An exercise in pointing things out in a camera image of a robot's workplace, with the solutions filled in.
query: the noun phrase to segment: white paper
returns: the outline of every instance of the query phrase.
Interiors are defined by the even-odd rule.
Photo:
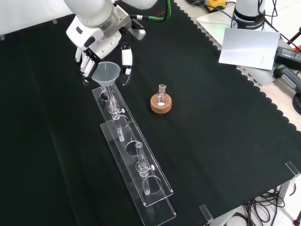
[[[279,33],[226,28],[219,63],[271,70]]]

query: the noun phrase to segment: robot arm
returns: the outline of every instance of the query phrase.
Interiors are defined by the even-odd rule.
[[[237,0],[231,27],[262,30],[264,27],[265,0]]]
[[[145,36],[142,26],[132,26],[130,16],[112,0],[64,0],[76,14],[67,30],[70,40],[78,47],[75,60],[84,81],[89,81],[98,63],[121,44],[120,29],[129,30],[137,39]],[[152,7],[157,0],[124,0],[136,8]],[[133,63],[131,48],[122,46],[124,73],[129,80]]]

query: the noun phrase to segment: test tube rack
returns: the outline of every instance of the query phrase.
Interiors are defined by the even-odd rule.
[[[174,192],[116,85],[109,89],[92,91],[105,119],[101,129],[143,225],[159,226],[176,217],[168,200]],[[108,100],[108,91],[114,102]],[[110,103],[118,105],[117,117],[112,115]]]

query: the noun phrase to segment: round hole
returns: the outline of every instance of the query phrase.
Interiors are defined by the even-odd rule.
[[[105,93],[105,91],[102,91],[102,92],[100,93],[100,98],[101,98],[101,100],[103,100],[103,101],[108,101],[108,97],[107,97],[104,93]]]
[[[130,142],[127,143],[126,145],[126,152],[127,154],[131,155],[131,156],[137,156],[137,151],[136,151],[136,140],[132,140]]]
[[[118,129],[125,128],[128,126],[128,118],[125,115],[120,115],[119,119],[113,119],[113,125]]]
[[[162,182],[157,176],[148,176],[143,180],[145,194],[155,194],[162,189]]]

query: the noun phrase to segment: black tablecloth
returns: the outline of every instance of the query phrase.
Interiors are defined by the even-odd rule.
[[[129,13],[136,11],[124,6]],[[153,15],[157,7],[140,12]],[[0,42],[2,225],[140,225],[99,125],[103,117],[78,79],[65,32],[74,16],[6,35]],[[130,37],[133,77],[119,90],[174,190],[177,217],[205,223],[293,177],[301,136],[265,95],[172,5],[164,23]],[[108,60],[121,63],[118,50]],[[151,111],[159,84],[173,99]]]

